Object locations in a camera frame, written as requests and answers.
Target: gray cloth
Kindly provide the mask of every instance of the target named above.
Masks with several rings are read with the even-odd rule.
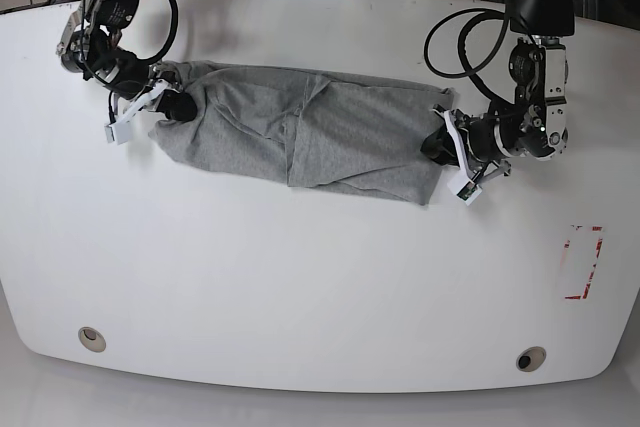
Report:
[[[442,125],[431,109],[451,107],[448,90],[272,67],[164,67],[198,106],[194,121],[162,120],[149,134],[176,162],[420,205],[435,188],[441,168],[420,146]]]

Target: folded garment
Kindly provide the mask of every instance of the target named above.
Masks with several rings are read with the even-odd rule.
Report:
[[[176,162],[212,172],[424,205],[441,167],[420,153],[447,89],[354,74],[166,63],[195,100],[192,122],[150,132]]]

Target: white sticker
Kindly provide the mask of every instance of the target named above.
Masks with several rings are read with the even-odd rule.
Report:
[[[585,300],[602,250],[604,228],[572,225],[562,249],[558,292],[566,300]]]

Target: white table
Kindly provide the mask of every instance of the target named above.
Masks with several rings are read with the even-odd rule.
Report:
[[[168,58],[277,65],[452,86],[426,69],[428,30],[463,0],[178,0]],[[414,392],[539,384],[609,364],[640,286],[640,35],[579,22],[566,39],[569,147],[522,159],[470,208],[441,179],[431,205],[292,191],[171,162],[137,119],[107,145],[106,91],[53,54],[74,6],[0,17],[0,279],[22,341],[48,356],[273,389]],[[142,0],[123,46],[164,40]],[[498,25],[470,37],[471,58]],[[457,70],[456,28],[433,55]],[[513,95],[511,36],[484,73]],[[604,226],[589,297],[566,300],[571,225]],[[90,326],[100,354],[78,341]],[[520,372],[518,355],[547,360]]]

